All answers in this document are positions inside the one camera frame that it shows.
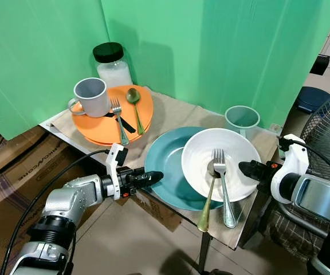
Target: teal plate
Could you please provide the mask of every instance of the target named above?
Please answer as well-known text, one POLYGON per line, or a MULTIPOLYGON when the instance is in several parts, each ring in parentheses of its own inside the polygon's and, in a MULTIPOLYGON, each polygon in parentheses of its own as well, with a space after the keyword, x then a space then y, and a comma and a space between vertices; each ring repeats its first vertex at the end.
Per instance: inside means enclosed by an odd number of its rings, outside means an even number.
MULTIPOLYGON (((187 141, 201 127, 183 127, 164 133, 151 145, 144 167, 146 171, 161 171, 164 178, 151 186, 165 202, 180 209, 202 210, 206 198, 198 194, 187 182, 182 171, 182 152, 187 141)), ((211 201, 211 209, 222 202, 211 201)))

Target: plaid cloth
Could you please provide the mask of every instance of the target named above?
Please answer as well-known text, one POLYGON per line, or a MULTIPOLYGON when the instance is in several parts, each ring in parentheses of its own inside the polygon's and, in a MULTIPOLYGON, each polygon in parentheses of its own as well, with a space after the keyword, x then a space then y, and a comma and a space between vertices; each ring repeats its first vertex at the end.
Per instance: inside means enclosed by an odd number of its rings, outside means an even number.
MULTIPOLYGON (((291 205, 287 209, 298 217, 312 223, 316 227, 328 232, 330 223, 312 218, 294 209, 291 205)), ((285 248, 302 262, 307 262, 317 254, 323 244, 323 239, 303 229, 286 218, 278 209, 277 203, 272 201, 267 207, 260 224, 260 232, 269 240, 285 248)))

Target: table leg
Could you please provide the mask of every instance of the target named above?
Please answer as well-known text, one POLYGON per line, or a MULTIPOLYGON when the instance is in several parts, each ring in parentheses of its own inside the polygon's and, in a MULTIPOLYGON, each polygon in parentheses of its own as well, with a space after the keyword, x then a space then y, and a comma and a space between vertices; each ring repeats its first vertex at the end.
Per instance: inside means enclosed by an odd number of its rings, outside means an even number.
POLYGON ((197 270, 199 274, 202 274, 202 272, 205 271, 206 258, 207 258, 207 253, 209 251, 211 239, 212 237, 208 232, 202 233, 201 252, 199 254, 199 263, 197 270))

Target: table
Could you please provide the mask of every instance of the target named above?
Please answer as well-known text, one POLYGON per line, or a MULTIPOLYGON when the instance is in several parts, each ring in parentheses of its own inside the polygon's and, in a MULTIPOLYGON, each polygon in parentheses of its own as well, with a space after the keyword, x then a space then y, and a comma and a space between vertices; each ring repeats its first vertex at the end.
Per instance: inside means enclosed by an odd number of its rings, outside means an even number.
MULTIPOLYGON (((125 166, 130 168, 144 166, 146 153, 151 144, 161 134, 169 130, 185 126, 199 126, 205 128, 223 128, 225 126, 225 118, 223 116, 203 109, 200 106, 176 100, 161 93, 151 92, 151 96, 154 102, 154 115, 152 117, 151 128, 142 138, 126 146, 129 151, 124 163, 125 166)), ((88 142, 83 135, 79 133, 72 122, 71 114, 68 110, 64 110, 50 119, 47 119, 42 122, 40 126, 85 154, 103 149, 103 146, 88 142)), ((249 139, 257 149, 263 163, 271 160, 277 148, 275 133, 257 128, 252 135, 250 135, 249 139)), ((105 156, 94 155, 92 158, 104 164, 105 156)), ((156 200, 173 209, 184 219, 187 219, 194 225, 197 224, 201 214, 200 211, 177 209, 163 202, 156 194, 151 193, 151 195, 156 200)), ((233 203, 234 214, 238 219, 238 225, 233 229, 224 226, 222 209, 210 211, 209 231, 202 234, 198 266, 199 273, 204 269, 211 238, 216 238, 231 249, 236 249, 256 196, 257 190, 247 198, 233 203)))

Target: light blue cup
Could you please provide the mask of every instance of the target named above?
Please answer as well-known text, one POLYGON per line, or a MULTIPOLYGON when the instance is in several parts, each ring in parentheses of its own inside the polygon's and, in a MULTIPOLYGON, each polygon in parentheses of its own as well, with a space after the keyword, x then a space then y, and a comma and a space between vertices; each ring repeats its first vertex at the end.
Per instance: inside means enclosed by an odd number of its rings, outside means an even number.
POLYGON ((247 132, 258 125, 261 120, 259 113, 251 107, 236 105, 225 112, 226 129, 239 133, 247 138, 247 132))

